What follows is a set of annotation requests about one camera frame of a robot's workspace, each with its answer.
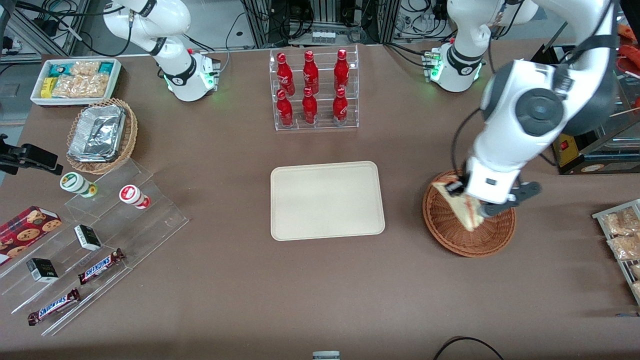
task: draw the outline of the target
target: white box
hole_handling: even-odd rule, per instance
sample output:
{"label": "white box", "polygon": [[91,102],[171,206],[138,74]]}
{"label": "white box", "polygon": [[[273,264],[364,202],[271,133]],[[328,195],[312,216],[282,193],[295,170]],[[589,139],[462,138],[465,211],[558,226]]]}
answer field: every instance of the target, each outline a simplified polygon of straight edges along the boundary
{"label": "white box", "polygon": [[[40,97],[40,91],[42,89],[42,83],[44,79],[49,75],[49,71],[53,65],[60,64],[68,64],[75,61],[100,61],[103,63],[113,63],[113,68],[111,69],[111,74],[109,75],[109,83],[107,83],[107,89],[104,91],[103,97],[84,97],[79,99],[62,99],[62,98],[44,98]],[[110,99],[113,94],[113,90],[116,87],[116,82],[118,81],[118,76],[120,75],[120,68],[122,65],[120,62],[113,58],[76,58],[76,59],[56,59],[56,60],[47,60],[42,64],[42,69],[40,69],[40,75],[38,75],[38,81],[36,81],[36,85],[33,87],[33,91],[31,92],[31,101],[34,104],[40,106],[73,106],[73,105],[88,105],[93,104],[95,102],[99,102],[102,100]]]}

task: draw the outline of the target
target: tabletop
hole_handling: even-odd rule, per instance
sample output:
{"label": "tabletop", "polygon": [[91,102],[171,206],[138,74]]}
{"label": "tabletop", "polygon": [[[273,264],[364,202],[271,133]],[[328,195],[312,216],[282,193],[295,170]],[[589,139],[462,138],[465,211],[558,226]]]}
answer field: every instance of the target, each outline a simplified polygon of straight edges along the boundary
{"label": "tabletop", "polygon": [[[501,40],[493,57],[528,58],[542,43]],[[450,253],[420,205],[430,180],[450,169],[452,134],[478,107],[490,70],[452,94],[386,47],[358,50],[360,127],[318,134],[274,130],[268,51],[232,53],[219,91],[192,103],[167,91],[151,57],[120,58],[115,97],[138,118],[133,158],[191,221],[53,337],[0,302],[0,357],[308,359],[340,350],[343,359],[429,359],[463,335],[506,359],[638,358],[640,321],[613,317],[633,298],[590,216],[638,198],[637,176],[559,176],[535,159],[522,177],[543,191],[517,209],[511,243],[488,258]],[[64,154],[78,111],[33,106],[20,143],[71,169]],[[481,128],[479,117],[465,128],[459,157]],[[377,164],[384,232],[272,239],[271,171],[345,161]],[[31,169],[7,176],[0,220],[62,206],[72,195],[58,180]],[[457,343],[441,359],[490,356]]]}

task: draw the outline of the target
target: coca-cola bottle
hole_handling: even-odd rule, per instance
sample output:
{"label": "coca-cola bottle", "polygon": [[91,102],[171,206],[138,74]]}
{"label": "coca-cola bottle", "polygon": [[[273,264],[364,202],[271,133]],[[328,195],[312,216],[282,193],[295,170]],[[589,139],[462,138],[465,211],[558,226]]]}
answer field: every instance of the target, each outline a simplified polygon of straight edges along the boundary
{"label": "coca-cola bottle", "polygon": [[302,69],[305,77],[305,86],[311,88],[314,94],[320,91],[320,78],[318,76],[318,65],[314,61],[314,52],[305,51],[305,67]]}
{"label": "coca-cola bottle", "polygon": [[349,103],[344,97],[344,88],[335,91],[335,99],[333,100],[333,123],[336,126],[342,126],[347,122],[347,106]]}
{"label": "coca-cola bottle", "polygon": [[347,51],[345,49],[338,50],[338,61],[333,68],[333,87],[338,90],[339,88],[346,88],[349,84],[349,63],[347,63]]}
{"label": "coca-cola bottle", "polygon": [[276,96],[278,97],[278,102],[276,102],[276,107],[278,108],[278,115],[280,116],[280,122],[284,127],[292,127],[293,126],[293,107],[291,107],[291,102],[287,99],[287,94],[282,89],[278,89],[276,92]]}
{"label": "coca-cola bottle", "polygon": [[314,97],[314,92],[309,86],[305,88],[305,98],[302,99],[302,109],[305,112],[305,121],[313,125],[318,118],[318,103]]}
{"label": "coca-cola bottle", "polygon": [[296,86],[293,85],[293,71],[287,63],[287,56],[284,53],[278,53],[278,82],[280,88],[287,92],[287,95],[293,96],[296,93]]}

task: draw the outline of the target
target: woven basket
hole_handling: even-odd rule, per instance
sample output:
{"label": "woven basket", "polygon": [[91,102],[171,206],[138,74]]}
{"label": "woven basket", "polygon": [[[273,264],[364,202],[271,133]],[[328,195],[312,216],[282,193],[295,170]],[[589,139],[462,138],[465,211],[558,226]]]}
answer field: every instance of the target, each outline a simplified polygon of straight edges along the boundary
{"label": "woven basket", "polygon": [[[454,174],[453,171],[443,172],[433,182]],[[431,185],[422,200],[422,215],[429,231],[442,246],[469,258],[490,256],[502,250],[511,241],[516,228],[516,211],[510,208],[486,218],[476,230],[466,230],[449,203]]]}
{"label": "woven basket", "polygon": [[[78,171],[88,172],[94,175],[102,175],[112,168],[117,167],[121,162],[123,162],[123,160],[131,157],[133,148],[136,145],[136,136],[138,135],[138,121],[136,120],[136,114],[131,111],[131,108],[129,107],[129,105],[127,105],[126,102],[120,99],[108,99],[96,102],[95,104],[89,105],[89,107],[97,108],[99,106],[107,105],[117,105],[127,111],[124,129],[122,130],[120,148],[118,149],[118,158],[111,163],[81,163],[80,161],[69,158],[69,156],[67,155],[67,161],[69,161],[71,167]],[[71,131],[69,131],[69,135],[67,136],[67,146],[71,146],[71,140],[74,138],[74,134],[76,133],[76,126],[78,125],[79,119],[80,114],[76,116],[76,121],[74,121],[74,124],[71,125]]]}

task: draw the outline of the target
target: acrylic bottle rack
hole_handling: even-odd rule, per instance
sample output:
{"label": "acrylic bottle rack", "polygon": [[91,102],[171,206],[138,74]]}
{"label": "acrylic bottle rack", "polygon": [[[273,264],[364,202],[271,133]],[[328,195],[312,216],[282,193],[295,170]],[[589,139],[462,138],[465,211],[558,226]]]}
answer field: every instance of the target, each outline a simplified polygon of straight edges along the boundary
{"label": "acrylic bottle rack", "polygon": [[[85,199],[76,195],[57,210],[63,225],[53,234],[36,242],[0,268],[2,301],[10,307],[17,322],[28,326],[27,317],[30,313],[77,288],[80,303],[49,315],[33,327],[43,336],[56,334],[187,224],[188,219],[160,192],[151,176],[135,161],[125,161],[96,180],[96,196]],[[140,188],[151,198],[151,205],[140,210],[120,201],[118,192],[127,184]],[[89,251],[80,246],[74,233],[74,227],[78,224],[93,228],[102,243],[98,251]],[[78,274],[117,248],[121,248],[126,258],[81,286]],[[34,281],[26,265],[31,258],[51,260],[59,278],[49,284]]]}
{"label": "acrylic bottle rack", "polygon": [[[347,62],[349,63],[349,84],[346,88],[346,99],[349,103],[347,107],[347,121],[342,126],[336,126],[333,123],[333,100],[335,98],[335,89],[333,87],[333,68],[337,61],[339,49],[347,51]],[[360,124],[358,100],[360,97],[359,77],[358,77],[358,47],[342,46],[342,47],[313,47],[314,59],[318,66],[320,91],[315,94],[318,104],[318,119],[314,125],[307,124],[304,119],[302,110],[303,89],[305,88],[305,80],[302,69],[305,66],[305,57],[295,49],[277,49],[271,50],[269,53],[269,78],[271,80],[271,101],[273,103],[274,125],[277,131],[280,130],[301,130],[301,129],[324,129],[324,130],[340,130],[358,127]],[[287,63],[293,71],[293,83],[296,86],[296,92],[289,97],[293,107],[293,126],[284,127],[278,116],[278,108],[276,107],[276,91],[280,88],[278,82],[278,62],[276,55],[284,53],[287,55]]]}

